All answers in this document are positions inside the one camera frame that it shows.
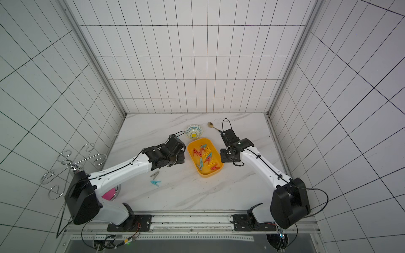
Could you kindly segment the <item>yellow storage box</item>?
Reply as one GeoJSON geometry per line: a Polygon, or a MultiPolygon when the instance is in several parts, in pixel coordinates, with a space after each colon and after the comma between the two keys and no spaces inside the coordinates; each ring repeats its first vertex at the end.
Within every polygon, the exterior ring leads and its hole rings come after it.
{"type": "Polygon", "coordinates": [[[219,173],[224,166],[219,152],[208,138],[194,140],[187,146],[187,151],[196,171],[203,178],[219,173]]]}

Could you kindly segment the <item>grey clothespin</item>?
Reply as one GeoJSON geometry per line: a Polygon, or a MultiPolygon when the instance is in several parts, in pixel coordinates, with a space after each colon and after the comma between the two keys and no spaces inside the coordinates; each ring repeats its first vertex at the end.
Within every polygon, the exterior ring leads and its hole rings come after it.
{"type": "Polygon", "coordinates": [[[151,177],[151,180],[152,181],[155,181],[156,180],[156,178],[157,178],[157,176],[159,175],[159,171],[156,171],[155,173],[153,173],[150,177],[151,177]]]}

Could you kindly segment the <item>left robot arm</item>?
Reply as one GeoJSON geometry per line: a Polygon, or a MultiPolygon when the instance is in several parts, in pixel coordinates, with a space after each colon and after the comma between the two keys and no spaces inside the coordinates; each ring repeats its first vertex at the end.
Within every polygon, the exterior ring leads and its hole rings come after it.
{"type": "Polygon", "coordinates": [[[73,224],[82,225],[92,220],[100,220],[120,226],[134,213],[126,203],[102,198],[113,188],[126,181],[175,164],[185,162],[185,148],[168,153],[166,148],[149,147],[136,157],[100,172],[76,173],[66,191],[65,202],[71,214],[73,224]]]}

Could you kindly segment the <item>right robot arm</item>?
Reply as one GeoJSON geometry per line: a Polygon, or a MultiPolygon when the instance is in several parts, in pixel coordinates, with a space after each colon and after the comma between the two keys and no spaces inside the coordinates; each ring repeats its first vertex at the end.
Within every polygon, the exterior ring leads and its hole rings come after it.
{"type": "Polygon", "coordinates": [[[222,162],[247,165],[261,176],[272,192],[270,214],[274,222],[287,229],[311,212],[307,188],[299,178],[291,178],[262,156],[249,139],[228,144],[220,150],[222,162]]]}

